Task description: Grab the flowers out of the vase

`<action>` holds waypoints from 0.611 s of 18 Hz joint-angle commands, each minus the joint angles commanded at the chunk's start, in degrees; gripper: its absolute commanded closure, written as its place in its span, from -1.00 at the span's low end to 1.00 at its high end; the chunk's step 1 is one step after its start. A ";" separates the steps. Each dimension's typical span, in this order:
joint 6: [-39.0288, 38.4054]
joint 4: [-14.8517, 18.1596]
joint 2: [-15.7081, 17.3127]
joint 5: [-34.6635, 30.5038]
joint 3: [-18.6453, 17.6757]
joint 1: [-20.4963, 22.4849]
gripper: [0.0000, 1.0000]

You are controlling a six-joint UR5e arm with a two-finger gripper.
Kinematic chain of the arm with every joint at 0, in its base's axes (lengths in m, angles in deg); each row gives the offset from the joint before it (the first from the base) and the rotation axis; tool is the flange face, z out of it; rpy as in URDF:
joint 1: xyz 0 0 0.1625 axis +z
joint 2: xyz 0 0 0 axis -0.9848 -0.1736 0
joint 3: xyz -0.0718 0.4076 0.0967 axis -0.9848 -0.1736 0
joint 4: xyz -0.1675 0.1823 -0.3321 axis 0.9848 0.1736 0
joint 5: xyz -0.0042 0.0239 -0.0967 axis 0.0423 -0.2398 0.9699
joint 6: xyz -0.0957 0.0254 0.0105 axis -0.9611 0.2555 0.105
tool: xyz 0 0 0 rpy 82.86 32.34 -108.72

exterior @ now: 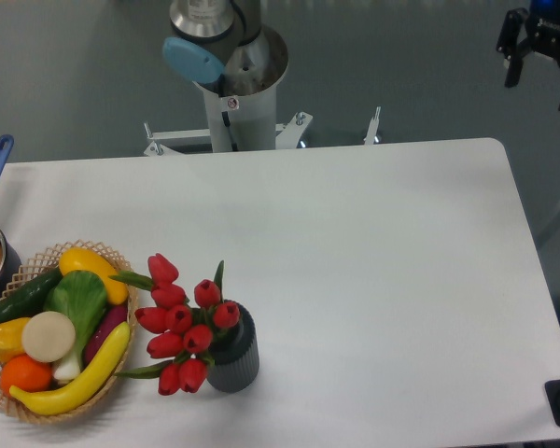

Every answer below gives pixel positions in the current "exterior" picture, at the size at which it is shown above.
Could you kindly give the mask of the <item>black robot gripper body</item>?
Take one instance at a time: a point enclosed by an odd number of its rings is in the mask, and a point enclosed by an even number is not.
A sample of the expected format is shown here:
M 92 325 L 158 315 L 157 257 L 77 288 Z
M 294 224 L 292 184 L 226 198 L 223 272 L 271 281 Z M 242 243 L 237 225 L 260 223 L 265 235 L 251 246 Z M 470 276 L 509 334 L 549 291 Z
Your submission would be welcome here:
M 505 58 L 505 49 L 518 47 L 530 47 L 560 68 L 560 1 L 531 1 L 505 14 L 496 50 Z

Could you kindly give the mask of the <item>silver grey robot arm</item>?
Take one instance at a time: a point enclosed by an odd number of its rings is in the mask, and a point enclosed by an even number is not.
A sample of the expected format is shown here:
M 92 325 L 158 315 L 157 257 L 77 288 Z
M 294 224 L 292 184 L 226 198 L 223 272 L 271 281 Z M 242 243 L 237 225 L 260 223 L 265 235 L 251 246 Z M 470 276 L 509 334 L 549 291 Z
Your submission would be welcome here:
M 240 54 L 263 36 L 259 1 L 174 1 L 169 17 L 174 35 L 164 41 L 164 59 L 180 76 L 212 87 L 219 96 L 236 93 L 233 72 L 252 74 L 270 60 L 268 51 L 260 63 L 243 63 Z M 496 51 L 507 69 L 507 88 L 520 82 L 530 53 L 560 68 L 560 1 L 532 1 L 507 11 Z

